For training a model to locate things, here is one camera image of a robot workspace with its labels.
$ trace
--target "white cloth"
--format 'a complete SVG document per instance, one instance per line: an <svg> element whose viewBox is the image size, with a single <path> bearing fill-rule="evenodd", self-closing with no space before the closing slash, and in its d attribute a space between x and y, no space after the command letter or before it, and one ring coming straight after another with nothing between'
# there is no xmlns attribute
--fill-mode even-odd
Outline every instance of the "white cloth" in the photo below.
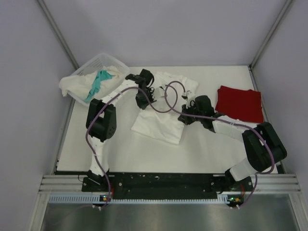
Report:
<svg viewBox="0 0 308 231"><path fill-rule="evenodd" d="M174 80L181 82L185 89L190 90L192 93L195 93L198 87L198 83L196 81L188 79L184 76L172 75L167 72L157 72L154 78L155 81L152 85L154 88L158 88L163 84L166 85ZM175 109L181 112L182 105L186 104L186 100L181 97L183 94L183 88L180 84L177 83L172 84L172 86L178 92L178 102L175 106ZM168 88L167 99L170 105L174 104L175 98L174 90ZM169 109L164 98L153 103L153 106L160 111L166 111ZM178 117L179 114L173 111L168 113L158 113L154 111L150 106L147 106L145 110L140 110L140 113L138 114L131 130L153 139L169 142L172 144L179 144L183 133L184 124L178 121Z"/></svg>
<svg viewBox="0 0 308 231"><path fill-rule="evenodd" d="M96 99L100 99L104 96L104 92L119 81L121 72L115 66L104 67L102 70L106 70L113 77L112 79L104 80L101 82L101 89L95 94ZM92 84L96 78L97 71L84 75L84 76L68 76L60 80L59 87L62 90L62 95L66 96L68 93L72 93L75 97L78 97L82 101L85 100L92 89Z"/></svg>

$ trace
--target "laundry basket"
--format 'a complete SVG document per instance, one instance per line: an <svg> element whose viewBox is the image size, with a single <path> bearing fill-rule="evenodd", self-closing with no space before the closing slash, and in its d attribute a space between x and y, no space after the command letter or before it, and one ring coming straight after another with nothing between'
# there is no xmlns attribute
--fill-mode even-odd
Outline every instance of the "laundry basket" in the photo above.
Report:
<svg viewBox="0 0 308 231"><path fill-rule="evenodd" d="M72 76L74 75L87 75L91 74L95 71L102 70L102 68L106 66L115 66L121 73L122 75L119 78L118 82L115 82L110 88L104 92L104 96L110 94L113 90L115 90L118 86L121 85L123 82L124 78L129 74L129 67L126 66L124 63L121 61L117 60L116 58L112 57L109 54L106 53L100 53L96 55L94 58L92 58L90 61L86 62L84 65L82 65L77 71L75 71ZM76 101L81 103L84 106L89 106L90 103L86 103L82 101L80 98L78 98L74 93L68 92L70 96L72 96Z"/></svg>

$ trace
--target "garment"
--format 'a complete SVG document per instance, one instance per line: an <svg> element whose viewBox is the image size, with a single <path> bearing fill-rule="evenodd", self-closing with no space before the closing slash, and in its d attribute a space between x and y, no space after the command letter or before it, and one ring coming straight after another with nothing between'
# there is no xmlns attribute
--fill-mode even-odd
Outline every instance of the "garment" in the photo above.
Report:
<svg viewBox="0 0 308 231"><path fill-rule="evenodd" d="M154 75L154 78L155 81L152 85L154 88L158 88L164 84L166 85L174 80L181 82L185 86L186 90L190 90L192 93L195 93L198 87L198 83L196 81L188 79L184 76L172 75L167 72L157 72ZM186 104L186 100L181 97L183 88L180 84L176 83L172 86L175 87L179 95L175 109L181 111L181 106ZM175 98L176 95L173 89L169 88L167 91L167 99L171 105L174 104ZM164 98L153 103L153 106L160 111L166 111L169 109ZM178 117L179 114L173 111L168 113L158 113L150 106L147 106L145 110L140 110L140 113L138 114L131 130L153 139L172 144L179 144L183 133L184 124L178 121Z"/></svg>
<svg viewBox="0 0 308 231"><path fill-rule="evenodd" d="M263 123L261 93L258 91L221 86L215 110L233 119Z"/></svg>
<svg viewBox="0 0 308 231"><path fill-rule="evenodd" d="M84 76L68 76L60 80L59 87L62 90L62 95L66 96L69 92L74 98L79 98L84 102L89 102L94 97L100 99L104 96L104 92L119 81L121 72L115 66L104 67L103 71L106 71L112 78L108 79L109 76L102 77L100 71L95 71L91 74ZM90 91L94 89L94 94L88 98Z"/></svg>

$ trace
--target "red cloth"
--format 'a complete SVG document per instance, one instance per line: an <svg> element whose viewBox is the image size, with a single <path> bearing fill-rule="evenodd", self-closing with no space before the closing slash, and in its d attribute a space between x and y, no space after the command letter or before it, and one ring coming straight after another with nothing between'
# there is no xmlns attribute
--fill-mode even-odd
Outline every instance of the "red cloth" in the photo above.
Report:
<svg viewBox="0 0 308 231"><path fill-rule="evenodd" d="M233 119L263 123L261 93L259 91L221 86L218 89L218 102L215 109Z"/></svg>

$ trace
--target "white table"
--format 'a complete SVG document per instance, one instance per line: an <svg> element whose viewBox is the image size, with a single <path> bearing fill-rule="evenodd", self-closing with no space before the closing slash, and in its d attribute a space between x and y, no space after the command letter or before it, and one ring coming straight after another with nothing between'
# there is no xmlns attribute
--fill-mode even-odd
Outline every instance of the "white table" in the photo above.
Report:
<svg viewBox="0 0 308 231"><path fill-rule="evenodd" d="M247 66L161 66L131 67L139 74L145 68L153 74L166 71L184 75L199 82L196 95L207 95L212 106L217 103L221 85L242 90L254 89ZM138 108L134 100L125 108L126 115L117 114L117 131L109 153L110 171L224 173L246 157L243 143L212 133L199 122L186 126L179 145L147 138L130 130ZM88 171L91 151L85 141L88 109L75 103L58 163L58 171Z"/></svg>

